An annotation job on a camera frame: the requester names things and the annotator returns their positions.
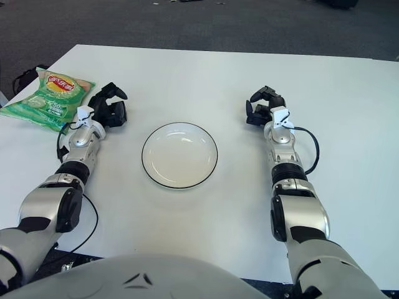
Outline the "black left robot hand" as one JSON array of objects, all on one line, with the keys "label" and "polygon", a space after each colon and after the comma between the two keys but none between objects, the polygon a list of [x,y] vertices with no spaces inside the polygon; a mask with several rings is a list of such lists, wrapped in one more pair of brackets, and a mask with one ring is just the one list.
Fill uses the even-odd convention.
[{"label": "black left robot hand", "polygon": [[[107,103],[108,99],[118,97],[119,102]],[[124,100],[128,97],[125,92],[113,82],[101,88],[101,91],[91,97],[88,106],[94,109],[92,119],[99,122],[103,127],[119,127],[127,121],[127,111]]]}]

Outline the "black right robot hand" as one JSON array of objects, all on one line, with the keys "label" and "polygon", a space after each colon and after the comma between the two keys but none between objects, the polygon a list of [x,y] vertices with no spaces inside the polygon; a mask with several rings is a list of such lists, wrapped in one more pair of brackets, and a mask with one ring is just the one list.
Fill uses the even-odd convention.
[{"label": "black right robot hand", "polygon": [[[253,110],[252,104],[260,100],[265,100],[268,105],[258,104]],[[286,107],[284,98],[278,95],[273,88],[265,85],[246,101],[246,123],[254,126],[265,125],[272,120],[271,110],[278,107]]]}]

